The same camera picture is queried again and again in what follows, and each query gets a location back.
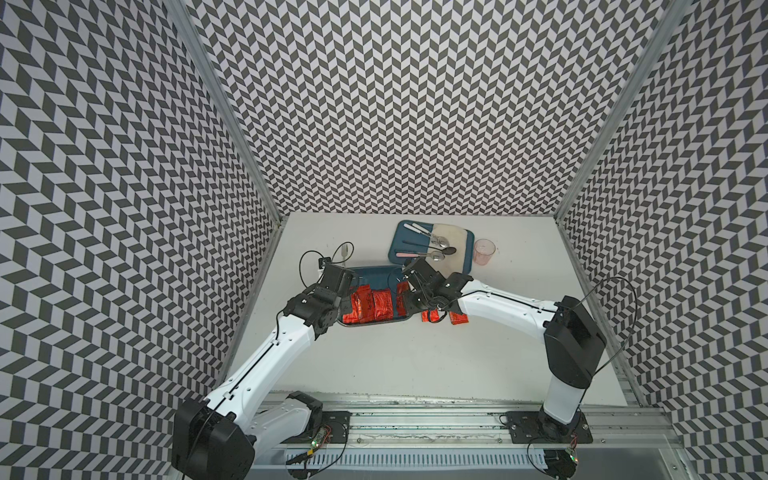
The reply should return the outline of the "red foil tea bag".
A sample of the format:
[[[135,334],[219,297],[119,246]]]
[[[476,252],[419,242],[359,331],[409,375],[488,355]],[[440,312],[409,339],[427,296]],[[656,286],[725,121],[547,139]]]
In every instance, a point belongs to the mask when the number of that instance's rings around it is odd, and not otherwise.
[[[397,284],[395,297],[395,310],[398,318],[407,318],[408,309],[406,306],[406,296],[410,292],[410,285],[403,280]]]
[[[439,323],[442,316],[439,310],[425,310],[421,312],[421,320],[426,323]]]
[[[456,325],[462,325],[467,324],[469,322],[469,318],[466,314],[460,314],[456,312],[450,312],[449,313],[450,323],[454,326]]]
[[[366,324],[373,322],[373,298],[369,285],[358,287],[350,298],[351,311],[342,316],[342,322],[350,324]]]
[[[393,320],[395,317],[395,308],[392,292],[389,289],[373,290],[373,321],[384,322]]]

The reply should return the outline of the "teal plastic storage box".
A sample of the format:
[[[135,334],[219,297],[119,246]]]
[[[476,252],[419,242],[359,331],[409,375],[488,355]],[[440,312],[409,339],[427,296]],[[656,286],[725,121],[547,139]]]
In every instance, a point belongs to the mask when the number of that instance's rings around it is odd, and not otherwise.
[[[350,295],[337,322],[344,327],[403,322],[421,312],[402,265],[354,267]]]

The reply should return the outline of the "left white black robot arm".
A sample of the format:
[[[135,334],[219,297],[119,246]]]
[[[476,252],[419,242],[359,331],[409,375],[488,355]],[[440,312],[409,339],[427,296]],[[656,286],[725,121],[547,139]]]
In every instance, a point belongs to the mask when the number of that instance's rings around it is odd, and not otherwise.
[[[171,465],[183,478],[243,479],[277,445],[318,435],[321,401],[293,392],[268,410],[262,403],[291,363],[341,318],[354,281],[352,270],[326,264],[316,283],[287,301],[274,330],[235,373],[204,399],[179,406]]]

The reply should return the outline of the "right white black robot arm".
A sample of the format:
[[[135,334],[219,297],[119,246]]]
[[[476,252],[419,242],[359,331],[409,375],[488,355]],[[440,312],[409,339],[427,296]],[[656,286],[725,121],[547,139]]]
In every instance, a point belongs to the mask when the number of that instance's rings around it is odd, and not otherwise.
[[[411,287],[404,300],[411,315],[437,311],[481,317],[542,343],[551,380],[537,423],[550,438],[577,428],[582,400],[607,345],[582,301],[526,298],[461,272],[444,276],[425,260],[410,262],[403,274]]]

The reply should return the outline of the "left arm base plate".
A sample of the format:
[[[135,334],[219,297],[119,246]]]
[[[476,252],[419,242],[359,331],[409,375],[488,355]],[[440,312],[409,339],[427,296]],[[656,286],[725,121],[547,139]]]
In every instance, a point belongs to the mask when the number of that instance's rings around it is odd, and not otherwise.
[[[302,433],[282,440],[281,444],[309,444],[320,437],[332,445],[345,444],[349,437],[351,416],[350,411],[324,411],[317,419],[311,419]]]

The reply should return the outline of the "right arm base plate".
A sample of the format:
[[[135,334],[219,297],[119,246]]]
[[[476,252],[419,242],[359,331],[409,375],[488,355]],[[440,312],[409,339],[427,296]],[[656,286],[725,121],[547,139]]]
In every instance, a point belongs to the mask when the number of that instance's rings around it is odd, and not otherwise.
[[[502,415],[503,425],[509,430],[513,444],[531,441],[558,444],[587,445],[594,442],[585,414],[577,409],[569,423],[561,423],[538,411],[514,410]]]

